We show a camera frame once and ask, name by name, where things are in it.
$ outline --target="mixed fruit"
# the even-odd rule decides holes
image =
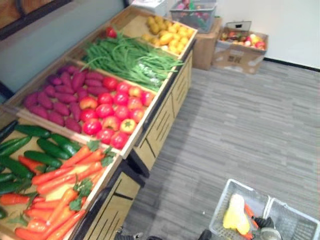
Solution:
[[[66,65],[23,104],[33,114],[122,149],[154,96],[114,77]]]
[[[4,171],[0,173],[0,219],[19,224],[14,232],[21,239],[62,240],[85,214],[84,203],[115,154],[111,148],[101,150],[100,141],[80,146],[39,126],[17,125],[17,121],[1,133],[13,130],[24,136],[0,144]],[[20,150],[33,138],[41,151]],[[12,154],[17,151],[21,155],[16,160]],[[9,206],[25,208],[12,218],[6,211]]]

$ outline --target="tomato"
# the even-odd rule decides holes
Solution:
[[[99,116],[99,118],[102,119],[108,116],[112,116],[115,113],[111,104],[101,104],[96,108],[95,112]]]
[[[85,96],[79,103],[80,108],[83,109],[96,109],[98,102],[92,96]]]
[[[116,92],[117,93],[128,94],[130,87],[131,86],[128,83],[122,81],[116,87]]]
[[[127,134],[123,132],[117,132],[111,137],[111,146],[116,149],[122,149],[126,145],[128,139],[129,137]]]
[[[117,105],[122,105],[126,106],[129,101],[129,96],[125,93],[118,92],[114,97],[113,97],[113,102],[114,104]]]
[[[136,129],[136,126],[137,124],[135,120],[127,118],[121,122],[120,131],[130,135],[134,132],[134,130]]]
[[[136,108],[130,112],[130,118],[133,119],[136,123],[139,123],[144,117],[145,110],[143,108]]]
[[[141,102],[146,107],[149,107],[149,105],[151,104],[151,102],[154,99],[154,97],[155,97],[155,95],[153,93],[151,93],[149,91],[145,91],[145,92],[142,93]]]
[[[138,97],[131,97],[128,101],[128,109],[133,110],[133,109],[139,109],[142,108],[143,104]]]
[[[112,76],[106,76],[102,81],[102,85],[105,86],[110,92],[113,92],[117,89],[118,81]]]
[[[105,35],[109,38],[114,38],[114,39],[117,38],[117,32],[111,26],[106,28]]]
[[[112,129],[113,131],[118,131],[120,127],[120,120],[116,116],[107,116],[103,122],[103,129]]]
[[[82,126],[83,131],[88,135],[94,135],[102,129],[102,125],[98,119],[89,119]]]
[[[83,110],[80,114],[80,119],[83,122],[86,122],[89,119],[98,119],[98,118],[99,117],[98,117],[96,111],[91,108],[87,108],[87,109]]]
[[[130,97],[138,97],[140,98],[142,95],[142,90],[138,86],[131,86],[129,89],[129,95]]]
[[[96,134],[97,139],[101,139],[101,142],[104,144],[110,144],[111,137],[115,134],[115,131],[113,131],[111,128],[106,128],[100,130]]]
[[[98,104],[112,104],[114,102],[110,93],[104,92],[98,95]]]

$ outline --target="red tomato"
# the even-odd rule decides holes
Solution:
[[[125,134],[132,134],[136,129],[136,122],[133,119],[127,118],[121,122],[120,131]]]
[[[99,118],[105,118],[108,116],[112,116],[115,111],[111,104],[101,104],[95,110],[96,114],[98,114]]]
[[[133,110],[133,109],[139,109],[142,108],[143,104],[138,97],[131,97],[128,101],[128,109]]]
[[[153,93],[151,93],[149,91],[145,91],[145,92],[142,93],[141,102],[146,107],[149,107],[149,105],[151,104],[151,102],[154,99],[154,97],[155,97],[155,95]]]
[[[117,89],[118,81],[112,76],[106,76],[103,79],[102,85],[105,86],[110,92]]]
[[[138,86],[131,86],[129,89],[129,95],[130,97],[138,97],[140,98],[142,95],[142,90]]]
[[[104,92],[98,95],[98,104],[112,104],[114,102],[110,93]]]
[[[117,132],[111,137],[111,146],[116,149],[122,149],[128,141],[128,135],[123,132]]]
[[[114,39],[117,38],[117,32],[111,26],[106,28],[105,35],[109,38],[114,38]]]
[[[99,117],[98,117],[96,111],[91,108],[87,108],[87,109],[83,110],[80,114],[80,119],[83,122],[86,122],[89,119],[98,119],[98,118]]]
[[[130,112],[130,118],[133,119],[136,123],[139,123],[144,117],[145,110],[143,108],[136,108]]]
[[[96,134],[97,139],[101,139],[101,142],[104,144],[110,144],[111,137],[115,134],[115,131],[113,131],[111,128],[106,128],[100,130]]]
[[[82,129],[88,135],[94,135],[102,129],[102,125],[98,119],[89,119],[84,122]]]
[[[128,119],[129,114],[130,111],[126,106],[117,106],[114,112],[114,115],[121,121],[124,119]]]
[[[120,120],[115,116],[107,116],[103,122],[103,129],[112,129],[113,131],[118,131],[120,127]]]
[[[131,86],[128,83],[122,81],[116,87],[116,92],[117,93],[128,94],[130,87]]]
[[[122,105],[126,106],[129,101],[129,96],[125,93],[118,92],[114,97],[113,97],[113,102],[114,104],[117,105]]]

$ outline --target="cucumber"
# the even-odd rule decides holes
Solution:
[[[26,145],[28,142],[30,142],[31,138],[32,136],[26,136],[26,137],[20,138],[20,140],[17,141],[16,143],[0,151],[0,156],[10,156],[11,154],[15,153],[20,148],[22,148],[24,145]]]
[[[72,157],[72,155],[66,153],[59,146],[55,145],[54,143],[52,143],[51,141],[48,141],[46,139],[39,138],[36,141],[36,143],[46,154],[49,154],[55,158],[66,160],[66,159],[69,159],[70,157]]]
[[[44,163],[46,165],[59,168],[62,165],[62,162],[59,159],[56,159],[52,156],[49,156],[43,152],[28,150],[24,152],[24,156],[28,159]]]
[[[31,179],[34,176],[28,168],[8,156],[0,156],[0,165],[10,169],[13,174],[23,179]]]
[[[81,148],[81,146],[73,141],[70,141],[68,138],[61,136],[59,134],[53,133],[50,136],[58,146],[63,149],[66,153],[70,155],[75,155]]]
[[[34,125],[17,125],[15,126],[15,130],[20,133],[27,134],[29,136],[39,137],[47,139],[50,137],[50,132],[40,126]]]

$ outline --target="carrot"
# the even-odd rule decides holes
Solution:
[[[65,224],[54,231],[47,240],[62,240],[66,233],[82,218],[85,212],[84,210],[77,212]]]
[[[24,196],[17,193],[6,193],[0,196],[0,204],[2,205],[15,205],[15,204],[27,204],[29,196]]]
[[[101,149],[98,149],[96,151],[94,151],[93,153],[91,153],[89,156],[87,156],[86,158],[82,159],[81,161],[79,161],[79,164],[89,164],[89,163],[94,163],[94,162],[98,162],[101,159],[103,159],[105,157],[105,155],[103,154],[103,151]]]
[[[70,172],[73,169],[74,169],[73,167],[68,167],[68,168],[63,168],[63,169],[60,168],[60,169],[50,171],[50,172],[47,172],[47,173],[44,173],[44,174],[41,174],[38,176],[34,176],[32,178],[32,184],[35,184],[35,185],[43,184],[43,183],[48,182],[52,179],[60,177],[64,174]]]
[[[41,238],[41,233],[33,232],[22,227],[17,227],[14,233],[17,237],[24,240],[39,240]]]
[[[48,221],[46,222],[47,225],[50,225],[52,222],[54,222],[57,218],[59,218],[62,210],[64,209],[65,206],[68,206],[69,203],[73,200],[75,200],[78,196],[78,192],[73,190],[72,188],[68,188],[61,200],[59,201],[58,205],[56,208],[53,210],[52,214],[50,215]]]
[[[43,233],[47,229],[47,225],[45,221],[39,219],[31,219],[28,223],[26,229],[36,232],[36,233]]]
[[[73,155],[72,157],[70,157],[67,161],[65,161],[61,168],[67,168],[67,167],[71,167],[73,165],[75,165],[76,163],[80,162],[82,159],[88,157],[91,154],[91,151],[89,149],[89,147],[87,145],[83,146],[80,148],[80,150]]]
[[[34,172],[36,175],[42,174],[44,171],[39,170],[40,168],[44,168],[45,165],[41,162],[29,159],[25,156],[18,156],[18,160],[20,163],[25,165],[31,172]]]

